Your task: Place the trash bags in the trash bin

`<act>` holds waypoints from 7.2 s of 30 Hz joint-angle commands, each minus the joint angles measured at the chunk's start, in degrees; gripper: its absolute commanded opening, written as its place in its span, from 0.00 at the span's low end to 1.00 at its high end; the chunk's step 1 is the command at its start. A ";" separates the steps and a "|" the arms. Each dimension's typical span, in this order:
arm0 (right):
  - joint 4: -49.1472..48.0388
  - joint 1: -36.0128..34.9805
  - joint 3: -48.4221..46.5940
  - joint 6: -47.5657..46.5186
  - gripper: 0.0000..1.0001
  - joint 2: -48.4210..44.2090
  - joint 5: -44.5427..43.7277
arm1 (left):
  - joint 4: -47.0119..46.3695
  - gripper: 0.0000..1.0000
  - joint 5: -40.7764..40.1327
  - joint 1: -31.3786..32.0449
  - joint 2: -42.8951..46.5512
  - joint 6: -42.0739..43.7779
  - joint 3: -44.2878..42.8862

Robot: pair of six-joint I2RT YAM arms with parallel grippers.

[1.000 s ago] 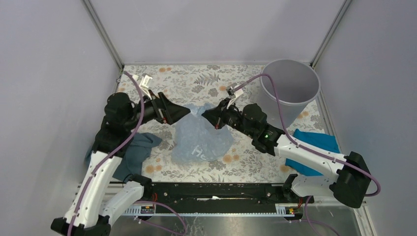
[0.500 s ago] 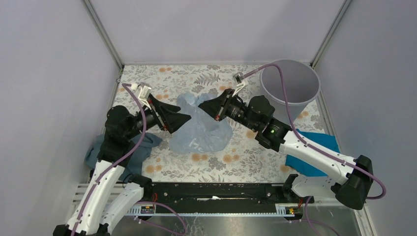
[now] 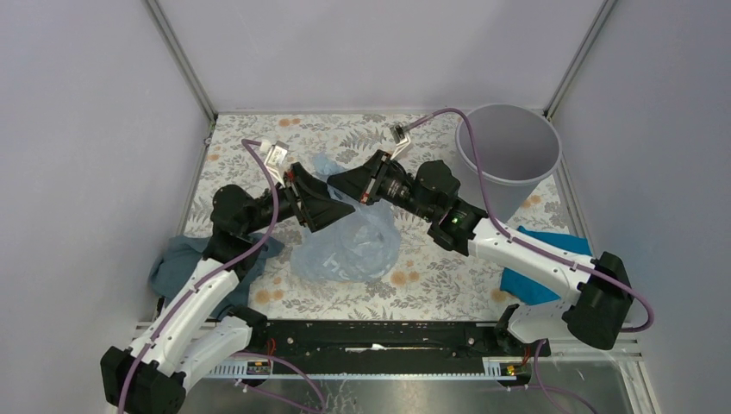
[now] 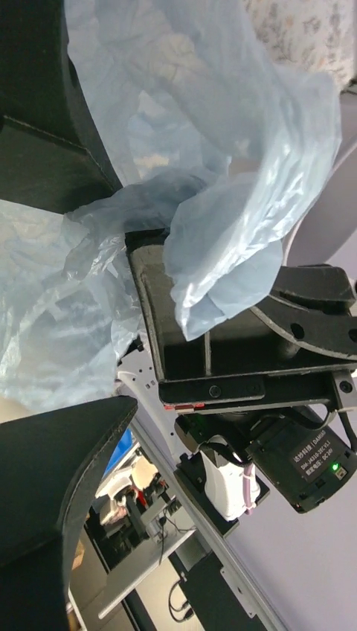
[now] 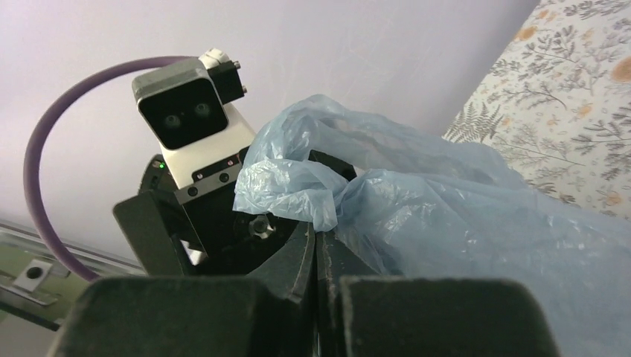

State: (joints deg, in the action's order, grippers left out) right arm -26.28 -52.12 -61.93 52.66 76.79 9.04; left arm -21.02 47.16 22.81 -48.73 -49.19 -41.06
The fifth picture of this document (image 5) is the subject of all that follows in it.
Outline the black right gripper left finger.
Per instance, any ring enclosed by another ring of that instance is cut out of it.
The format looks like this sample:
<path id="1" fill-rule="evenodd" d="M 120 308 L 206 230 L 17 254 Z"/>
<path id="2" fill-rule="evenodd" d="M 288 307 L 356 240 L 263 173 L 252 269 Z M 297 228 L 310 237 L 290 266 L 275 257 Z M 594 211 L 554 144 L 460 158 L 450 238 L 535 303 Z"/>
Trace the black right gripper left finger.
<path id="1" fill-rule="evenodd" d="M 302 222 L 245 276 L 116 277 L 80 296 L 50 356 L 312 356 L 316 236 Z"/>

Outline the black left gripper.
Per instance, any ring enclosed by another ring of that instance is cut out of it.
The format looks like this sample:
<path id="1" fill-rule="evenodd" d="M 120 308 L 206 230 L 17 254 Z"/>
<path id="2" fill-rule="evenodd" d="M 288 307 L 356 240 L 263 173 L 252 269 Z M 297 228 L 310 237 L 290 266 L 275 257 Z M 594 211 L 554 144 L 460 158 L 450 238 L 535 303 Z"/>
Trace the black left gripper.
<path id="1" fill-rule="evenodd" d="M 113 216 L 149 276 L 246 275 L 261 267 L 301 230 L 297 219 L 233 208 L 247 147 L 198 169 L 178 188 L 165 159 L 147 166 L 138 193 Z"/>

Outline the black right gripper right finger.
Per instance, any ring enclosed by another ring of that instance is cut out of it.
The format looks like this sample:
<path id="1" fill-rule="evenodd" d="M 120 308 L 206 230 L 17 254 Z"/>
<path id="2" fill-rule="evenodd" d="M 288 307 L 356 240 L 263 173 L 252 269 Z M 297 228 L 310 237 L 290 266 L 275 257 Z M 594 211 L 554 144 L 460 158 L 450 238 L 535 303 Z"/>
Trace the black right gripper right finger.
<path id="1" fill-rule="evenodd" d="M 333 233 L 315 241 L 320 356 L 558 356 L 542 309 L 509 280 L 378 275 Z"/>

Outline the light blue plastic trash bag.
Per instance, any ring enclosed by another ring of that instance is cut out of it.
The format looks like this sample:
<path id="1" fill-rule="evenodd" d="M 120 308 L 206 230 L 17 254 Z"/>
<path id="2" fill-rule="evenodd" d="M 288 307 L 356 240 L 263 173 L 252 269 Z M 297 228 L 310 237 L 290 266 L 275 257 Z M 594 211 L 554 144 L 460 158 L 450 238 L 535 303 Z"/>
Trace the light blue plastic trash bag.
<path id="1" fill-rule="evenodd" d="M 630 223 L 530 188 L 488 146 L 313 95 L 258 132 L 234 192 L 235 211 L 335 231 L 379 273 L 523 283 L 563 356 L 630 354 Z"/>

